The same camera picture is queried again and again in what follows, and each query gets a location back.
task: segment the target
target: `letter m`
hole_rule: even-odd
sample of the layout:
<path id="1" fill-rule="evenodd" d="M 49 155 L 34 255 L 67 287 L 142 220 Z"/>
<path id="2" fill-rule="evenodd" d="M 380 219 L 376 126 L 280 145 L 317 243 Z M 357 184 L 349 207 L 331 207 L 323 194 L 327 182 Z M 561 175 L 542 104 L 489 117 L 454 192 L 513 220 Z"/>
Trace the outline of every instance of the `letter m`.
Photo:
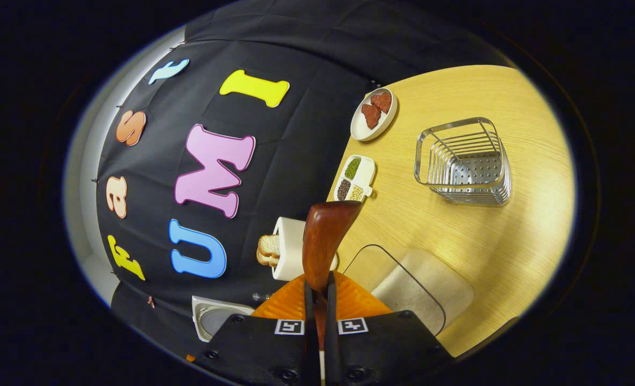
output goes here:
<path id="1" fill-rule="evenodd" d="M 180 205 L 194 201 L 222 210 L 227 218 L 236 216 L 239 196 L 234 191 L 226 196 L 212 192 L 241 184 L 241 179 L 220 161 L 229 162 L 238 171 L 243 171 L 251 162 L 255 148 L 256 139 L 250 135 L 244 138 L 226 137 L 209 132 L 200 124 L 194 125 L 187 137 L 187 151 L 203 168 L 177 178 L 175 201 Z"/>

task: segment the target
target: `wooden table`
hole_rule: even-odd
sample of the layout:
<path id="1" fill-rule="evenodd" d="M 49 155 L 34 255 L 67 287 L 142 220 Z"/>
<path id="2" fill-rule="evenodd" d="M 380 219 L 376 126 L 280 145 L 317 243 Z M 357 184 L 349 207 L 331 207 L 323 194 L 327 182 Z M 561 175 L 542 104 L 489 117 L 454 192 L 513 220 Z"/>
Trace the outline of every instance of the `wooden table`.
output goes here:
<path id="1" fill-rule="evenodd" d="M 574 216 L 570 149 L 546 100 L 516 69 L 461 66 L 387 88 L 398 98 L 393 123 L 372 141 L 351 137 L 339 166 L 352 154 L 376 163 L 374 194 L 338 249 L 338 270 L 371 243 L 424 249 L 445 262 L 475 291 L 472 305 L 437 336 L 456 357 L 525 312 L 555 272 Z M 496 125 L 508 154 L 513 188 L 504 207 L 453 205 L 413 177 L 421 131 L 476 116 Z"/>

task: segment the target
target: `black cloth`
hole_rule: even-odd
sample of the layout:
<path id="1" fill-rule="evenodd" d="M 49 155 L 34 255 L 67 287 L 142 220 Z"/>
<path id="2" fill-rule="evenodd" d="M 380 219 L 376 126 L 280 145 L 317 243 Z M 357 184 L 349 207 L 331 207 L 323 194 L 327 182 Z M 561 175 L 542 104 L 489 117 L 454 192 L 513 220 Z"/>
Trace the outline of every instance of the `black cloth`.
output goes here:
<path id="1" fill-rule="evenodd" d="M 238 2 L 193 20 L 185 36 L 185 44 L 156 63 L 131 91 L 105 139 L 98 179 L 104 183 L 110 176 L 124 176 L 126 218 L 107 208 L 105 185 L 99 183 L 96 197 L 105 251 L 119 279 L 128 284 L 119 287 L 113 310 L 182 355 L 190 345 L 205 345 L 193 331 L 191 295 L 257 307 L 253 293 L 273 293 L 283 285 L 256 261 L 258 238 L 273 231 L 278 217 L 303 220 L 311 205 L 325 201 L 349 139 L 350 118 L 365 93 L 377 83 L 448 66 L 508 64 L 467 32 L 389 2 Z M 181 73 L 148 85 L 156 69 L 185 58 L 190 63 Z M 290 89 L 276 108 L 247 95 L 220 95 L 223 81 L 237 69 L 286 80 Z M 146 113 L 135 146 L 115 139 L 127 110 Z M 225 164 L 241 185 L 215 191 L 239 195 L 239 212 L 232 219 L 212 207 L 174 201 L 177 177 L 202 168 L 184 146 L 195 124 L 221 135 L 256 138 L 246 170 Z M 221 277 L 173 269 L 170 252 L 175 248 L 200 261 L 209 258 L 203 247 L 170 241 L 173 218 L 224 245 L 227 269 Z M 139 262 L 146 281 L 116 266 L 108 235 Z M 136 298 L 143 303 L 146 295 L 171 312 L 148 320 L 148 310 L 144 314 L 127 305 Z M 191 326 L 175 330 L 179 323 Z"/>
<path id="2" fill-rule="evenodd" d="M 177 76 L 148 85 L 152 71 L 169 61 L 190 59 Z M 276 108 L 239 93 L 220 95 L 230 73 L 272 81 L 287 80 L 290 90 Z M 166 55 L 139 82 L 116 114 L 105 139 L 99 181 L 110 176 L 127 181 L 127 216 L 110 212 L 105 183 L 97 189 L 97 207 L 105 251 L 119 279 L 144 293 L 189 310 L 191 295 L 257 306 L 253 293 L 272 293 L 283 285 L 267 266 L 256 261 L 258 239 L 271 234 L 278 217 L 305 219 L 310 206 L 327 198 L 349 138 L 355 106 L 371 82 L 341 66 L 310 54 L 254 42 L 191 42 Z M 135 146 L 115 139 L 119 118 L 126 110 L 146 113 L 146 127 Z M 225 218 L 215 208 L 174 200 L 175 180 L 202 166 L 185 149 L 195 124 L 231 137 L 253 135 L 256 148 L 249 166 L 233 171 L 242 183 L 217 190 L 239 195 L 236 217 Z M 224 245 L 227 268 L 216 279 L 178 273 L 170 259 L 172 249 L 207 261 L 207 249 L 187 242 L 173 244 L 168 225 L 212 235 Z M 115 265 L 107 242 L 136 259 L 146 281 Z"/>
<path id="3" fill-rule="evenodd" d="M 409 2 L 236 2 L 192 20 L 185 40 L 300 49 L 382 85 L 453 66 L 511 66 L 494 47 Z"/>
<path id="4" fill-rule="evenodd" d="M 158 300 L 153 308 L 148 298 L 129 284 L 119 283 L 112 295 L 111 308 L 133 329 L 176 357 L 197 355 L 205 349 L 206 344 L 197 338 L 191 312 L 181 313 Z"/>

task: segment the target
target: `white plate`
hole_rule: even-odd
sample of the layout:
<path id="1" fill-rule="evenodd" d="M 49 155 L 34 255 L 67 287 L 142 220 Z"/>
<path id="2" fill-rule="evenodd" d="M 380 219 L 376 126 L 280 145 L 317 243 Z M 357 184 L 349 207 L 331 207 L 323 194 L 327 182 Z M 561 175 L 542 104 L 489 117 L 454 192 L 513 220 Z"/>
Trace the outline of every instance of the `white plate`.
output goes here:
<path id="1" fill-rule="evenodd" d="M 365 115 L 361 112 L 361 108 L 363 105 L 371 105 L 370 97 L 373 95 L 380 95 L 385 92 L 388 92 L 392 95 L 392 105 L 389 107 L 389 112 L 384 113 L 379 116 L 379 122 L 377 122 L 376 127 L 374 129 L 370 129 L 367 127 L 365 122 Z M 356 112 L 353 113 L 353 118 L 351 118 L 351 136 L 359 141 L 370 141 L 371 139 L 377 137 L 379 134 L 382 134 L 384 130 L 389 127 L 392 120 L 394 119 L 394 115 L 396 115 L 396 108 L 398 108 L 398 102 L 396 101 L 396 95 L 386 87 L 377 88 L 377 90 L 372 91 L 363 100 L 359 103 L 356 108 Z"/>

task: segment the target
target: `wire basket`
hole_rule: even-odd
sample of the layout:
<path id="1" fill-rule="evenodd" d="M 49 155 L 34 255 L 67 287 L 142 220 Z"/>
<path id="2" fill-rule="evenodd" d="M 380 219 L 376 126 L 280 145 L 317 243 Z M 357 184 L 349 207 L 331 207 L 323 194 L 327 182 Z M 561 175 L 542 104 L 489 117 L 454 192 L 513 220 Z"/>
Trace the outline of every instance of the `wire basket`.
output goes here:
<path id="1" fill-rule="evenodd" d="M 425 158 L 427 154 L 423 154 L 423 147 L 428 146 L 429 160 Z M 426 177 L 420 175 L 421 164 L 428 164 Z M 511 196 L 506 149 L 494 124 L 484 117 L 438 125 L 421 132 L 415 151 L 414 174 L 418 183 L 429 186 L 452 203 L 504 205 Z"/>

